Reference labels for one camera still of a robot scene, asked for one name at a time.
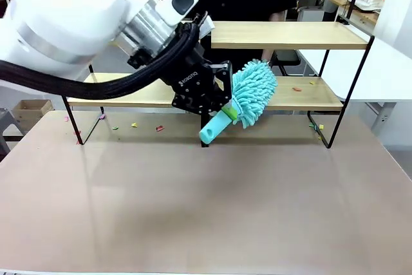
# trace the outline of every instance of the white wall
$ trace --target white wall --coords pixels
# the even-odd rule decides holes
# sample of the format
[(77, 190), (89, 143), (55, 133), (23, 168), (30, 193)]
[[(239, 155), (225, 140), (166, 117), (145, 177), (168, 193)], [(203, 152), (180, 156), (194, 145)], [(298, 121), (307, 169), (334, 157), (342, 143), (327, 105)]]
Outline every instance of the white wall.
[[(412, 0), (385, 0), (375, 35), (412, 58)], [(379, 139), (391, 149), (412, 149), (412, 102), (397, 104)]]

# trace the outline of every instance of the brown box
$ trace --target brown box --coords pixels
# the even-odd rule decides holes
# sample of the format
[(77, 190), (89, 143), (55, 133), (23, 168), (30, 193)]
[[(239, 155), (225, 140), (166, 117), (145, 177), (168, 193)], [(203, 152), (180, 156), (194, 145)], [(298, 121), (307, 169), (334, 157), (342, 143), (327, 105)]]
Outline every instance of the brown box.
[(30, 130), (49, 111), (50, 100), (21, 100), (13, 109), (13, 115), (23, 130)]

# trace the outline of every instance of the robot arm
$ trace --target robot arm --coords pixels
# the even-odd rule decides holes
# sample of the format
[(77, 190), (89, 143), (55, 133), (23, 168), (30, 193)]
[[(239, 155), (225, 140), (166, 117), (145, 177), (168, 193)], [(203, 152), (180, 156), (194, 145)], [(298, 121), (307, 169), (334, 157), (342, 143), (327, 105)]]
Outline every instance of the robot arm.
[[(173, 106), (218, 111), (231, 99), (230, 63), (206, 61), (198, 43), (204, 19), (182, 24), (198, 0), (12, 0), (0, 30), (0, 79), (67, 97), (121, 97), (161, 78), (176, 92)], [(138, 71), (126, 78), (76, 79), (115, 41)], [(224, 83), (221, 90), (218, 77)]]

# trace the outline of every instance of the black chair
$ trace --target black chair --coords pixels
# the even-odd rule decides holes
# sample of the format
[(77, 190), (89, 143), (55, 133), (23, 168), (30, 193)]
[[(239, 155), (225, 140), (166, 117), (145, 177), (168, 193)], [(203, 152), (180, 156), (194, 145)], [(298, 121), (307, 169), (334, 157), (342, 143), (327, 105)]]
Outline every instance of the black chair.
[(301, 59), (295, 50), (278, 50), (274, 51), (270, 60), (273, 66), (278, 66), (284, 77), (287, 77), (285, 66), (298, 66)]

